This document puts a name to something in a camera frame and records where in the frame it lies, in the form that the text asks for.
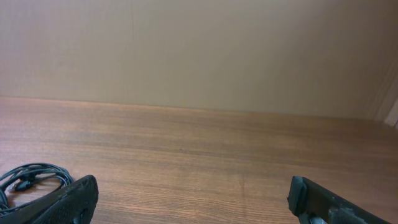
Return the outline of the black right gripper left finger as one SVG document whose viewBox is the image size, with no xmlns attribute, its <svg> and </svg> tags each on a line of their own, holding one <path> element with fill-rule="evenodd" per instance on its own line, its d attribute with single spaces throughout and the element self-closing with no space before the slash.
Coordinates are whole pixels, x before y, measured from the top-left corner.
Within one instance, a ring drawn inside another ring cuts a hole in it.
<svg viewBox="0 0 398 224">
<path fill-rule="evenodd" d="M 93 175 L 39 198 L 32 204 L 1 218 L 1 224 L 90 224 L 98 202 Z"/>
</svg>

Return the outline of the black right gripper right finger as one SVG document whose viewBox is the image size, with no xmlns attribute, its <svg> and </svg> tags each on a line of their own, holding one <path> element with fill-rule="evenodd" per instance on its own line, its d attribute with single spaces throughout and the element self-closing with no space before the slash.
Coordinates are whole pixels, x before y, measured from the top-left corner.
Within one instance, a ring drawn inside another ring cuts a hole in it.
<svg viewBox="0 0 398 224">
<path fill-rule="evenodd" d="M 287 201 L 300 224 L 388 224 L 302 176 L 292 177 Z"/>
</svg>

